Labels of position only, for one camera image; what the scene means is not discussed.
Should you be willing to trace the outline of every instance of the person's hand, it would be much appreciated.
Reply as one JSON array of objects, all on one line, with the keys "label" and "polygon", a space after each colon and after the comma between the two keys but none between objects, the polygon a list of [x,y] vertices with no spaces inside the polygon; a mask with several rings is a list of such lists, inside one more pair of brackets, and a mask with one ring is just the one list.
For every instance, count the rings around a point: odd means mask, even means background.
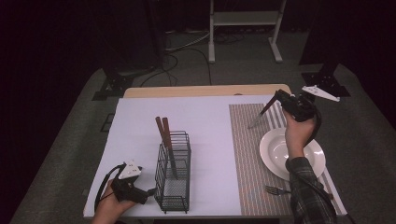
[{"label": "person's hand", "polygon": [[122,213],[136,204],[132,201],[119,202],[111,188],[112,182],[112,179],[107,182],[102,200],[96,208],[91,224],[114,224]]},{"label": "person's hand", "polygon": [[315,129],[315,121],[308,119],[303,122],[297,122],[293,116],[283,109],[287,126],[286,126],[286,145],[288,147],[289,159],[304,156],[304,146]]}]

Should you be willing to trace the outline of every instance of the striped placemat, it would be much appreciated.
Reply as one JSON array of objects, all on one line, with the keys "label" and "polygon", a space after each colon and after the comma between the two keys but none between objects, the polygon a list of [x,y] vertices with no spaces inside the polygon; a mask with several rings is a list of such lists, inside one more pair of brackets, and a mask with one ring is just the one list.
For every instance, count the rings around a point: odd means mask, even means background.
[{"label": "striped placemat", "polygon": [[[274,103],[252,129],[249,123],[262,111],[263,104],[229,105],[233,148],[238,178],[242,216],[291,216],[290,195],[275,196],[267,193],[265,185],[289,189],[289,181],[274,175],[260,156],[260,141],[269,131],[286,127],[280,103]],[[327,169],[319,181],[327,192],[333,193],[337,214],[346,214]]]}]

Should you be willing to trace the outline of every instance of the wooden table edge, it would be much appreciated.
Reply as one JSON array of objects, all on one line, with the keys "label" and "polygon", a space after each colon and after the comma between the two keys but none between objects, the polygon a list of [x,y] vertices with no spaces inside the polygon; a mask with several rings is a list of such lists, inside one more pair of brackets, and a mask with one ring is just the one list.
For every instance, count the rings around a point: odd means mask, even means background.
[{"label": "wooden table edge", "polygon": [[188,96],[222,96],[222,95],[272,95],[282,89],[288,93],[286,84],[256,84],[256,85],[220,85],[220,86],[179,86],[179,87],[145,87],[129,88],[124,98],[152,97],[188,97]]}]

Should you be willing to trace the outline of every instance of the black wire basket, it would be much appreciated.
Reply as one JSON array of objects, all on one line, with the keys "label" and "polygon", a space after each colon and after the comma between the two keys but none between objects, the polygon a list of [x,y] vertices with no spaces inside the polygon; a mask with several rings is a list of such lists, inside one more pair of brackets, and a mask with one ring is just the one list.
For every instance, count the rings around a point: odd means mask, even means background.
[{"label": "black wire basket", "polygon": [[168,211],[190,209],[190,162],[189,135],[183,131],[170,132],[171,146],[160,144],[155,181],[155,201],[166,214]]}]

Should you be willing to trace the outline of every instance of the patterned sleeve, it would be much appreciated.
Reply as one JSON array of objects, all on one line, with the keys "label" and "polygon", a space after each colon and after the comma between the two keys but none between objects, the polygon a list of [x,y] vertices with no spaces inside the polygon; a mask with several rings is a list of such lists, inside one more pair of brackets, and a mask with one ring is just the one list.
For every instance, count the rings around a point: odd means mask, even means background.
[{"label": "patterned sleeve", "polygon": [[[287,160],[286,167],[323,190],[323,185],[318,182],[307,158],[298,157],[291,161]],[[336,217],[332,215],[332,210],[326,202],[292,173],[290,173],[290,189],[290,207],[294,215],[294,223],[336,223]]]}]

